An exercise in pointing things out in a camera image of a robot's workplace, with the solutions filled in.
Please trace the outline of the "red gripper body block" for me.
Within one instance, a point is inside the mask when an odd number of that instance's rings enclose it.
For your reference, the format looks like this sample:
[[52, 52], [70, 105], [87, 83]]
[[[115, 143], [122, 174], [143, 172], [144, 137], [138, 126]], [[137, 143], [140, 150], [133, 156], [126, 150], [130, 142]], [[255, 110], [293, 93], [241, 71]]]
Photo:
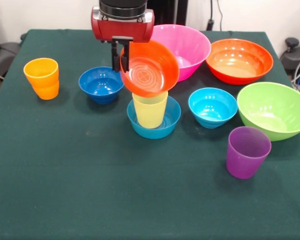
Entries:
[[100, 7], [94, 6], [91, 11], [93, 34], [100, 41], [132, 40], [137, 43], [150, 41], [155, 22], [152, 9], [135, 19], [115, 19], [105, 15]]

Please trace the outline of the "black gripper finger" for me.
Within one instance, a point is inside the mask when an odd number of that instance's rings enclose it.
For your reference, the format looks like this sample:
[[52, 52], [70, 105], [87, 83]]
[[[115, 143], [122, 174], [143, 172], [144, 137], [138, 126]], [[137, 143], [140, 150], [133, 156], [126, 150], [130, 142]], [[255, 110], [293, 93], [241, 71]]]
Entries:
[[121, 65], [123, 72], [126, 73], [129, 71], [129, 55], [130, 55], [130, 41], [122, 41], [123, 45], [123, 54], [121, 56]]
[[111, 60], [112, 60], [112, 69], [115, 72], [119, 72], [121, 70], [121, 56], [118, 54], [118, 45], [119, 41], [113, 41], [111, 43]]

